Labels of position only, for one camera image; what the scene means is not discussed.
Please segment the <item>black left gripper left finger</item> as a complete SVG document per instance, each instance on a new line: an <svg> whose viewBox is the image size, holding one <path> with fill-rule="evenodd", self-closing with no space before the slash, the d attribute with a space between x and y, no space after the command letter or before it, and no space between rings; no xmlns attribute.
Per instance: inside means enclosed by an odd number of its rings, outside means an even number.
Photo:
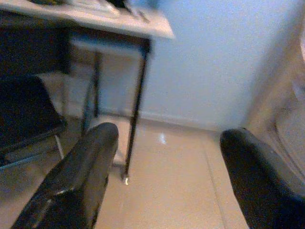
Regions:
<svg viewBox="0 0 305 229"><path fill-rule="evenodd" d="M94 228L118 138L118 127L110 122L90 129L46 175L12 228Z"/></svg>

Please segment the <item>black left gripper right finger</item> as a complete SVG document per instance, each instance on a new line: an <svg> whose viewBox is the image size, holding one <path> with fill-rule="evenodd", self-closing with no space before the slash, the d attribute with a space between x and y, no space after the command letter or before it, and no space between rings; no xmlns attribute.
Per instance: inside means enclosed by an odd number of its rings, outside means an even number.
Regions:
<svg viewBox="0 0 305 229"><path fill-rule="evenodd" d="M305 171L245 128L220 135L220 149L251 229L305 227Z"/></svg>

